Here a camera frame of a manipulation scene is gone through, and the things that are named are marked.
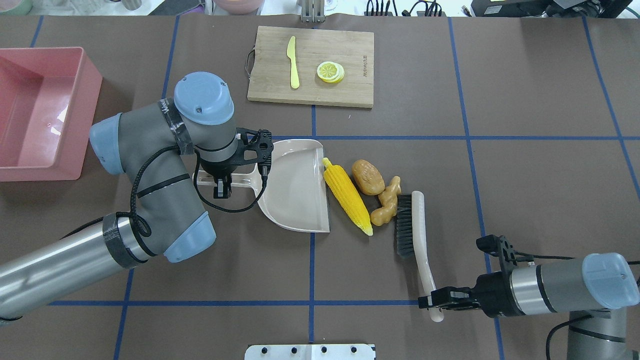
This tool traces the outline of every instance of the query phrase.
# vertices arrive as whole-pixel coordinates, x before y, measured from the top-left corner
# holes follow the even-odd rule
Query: yellow knife
[[[287,56],[291,59],[291,87],[297,89],[300,87],[300,80],[298,79],[298,67],[296,66],[296,37],[289,39]]]

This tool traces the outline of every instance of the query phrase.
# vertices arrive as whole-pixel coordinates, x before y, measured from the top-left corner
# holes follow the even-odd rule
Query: black bristles
[[[396,253],[403,259],[414,254],[412,223],[411,194],[400,194],[396,216]]]

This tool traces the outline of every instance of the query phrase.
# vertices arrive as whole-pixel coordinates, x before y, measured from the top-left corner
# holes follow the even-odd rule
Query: dustpan
[[[329,211],[323,179],[324,148],[311,139],[291,139],[273,143],[271,172],[258,205],[276,225],[303,233],[328,233]],[[231,186],[251,188],[258,195],[262,179],[256,165],[249,174],[231,174]],[[204,171],[198,185],[215,185]]]

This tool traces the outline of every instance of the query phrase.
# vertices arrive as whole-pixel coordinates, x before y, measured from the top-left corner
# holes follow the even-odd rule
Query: light blue cap
[[[634,274],[625,258],[618,253],[587,255],[582,262],[582,278],[591,296],[607,309],[640,302]]]
[[[197,255],[216,241],[216,231],[213,229],[209,213],[204,212],[193,222],[164,252],[164,256],[172,262]]]
[[[120,147],[118,146],[118,126],[121,115],[122,113],[119,113],[104,119],[89,130],[89,140],[93,152],[100,160],[102,167],[111,175],[124,173],[120,162]]]
[[[181,114],[202,125],[223,124],[234,114],[227,83],[210,72],[192,72],[178,81],[173,101]]]

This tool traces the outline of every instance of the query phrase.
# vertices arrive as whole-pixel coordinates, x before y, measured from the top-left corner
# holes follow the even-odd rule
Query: corn
[[[372,236],[373,228],[371,227],[369,212],[347,173],[342,166],[332,165],[327,158],[323,158],[322,163],[325,167],[324,180],[329,185],[335,198],[338,199],[340,206],[357,227],[361,228],[365,234]]]

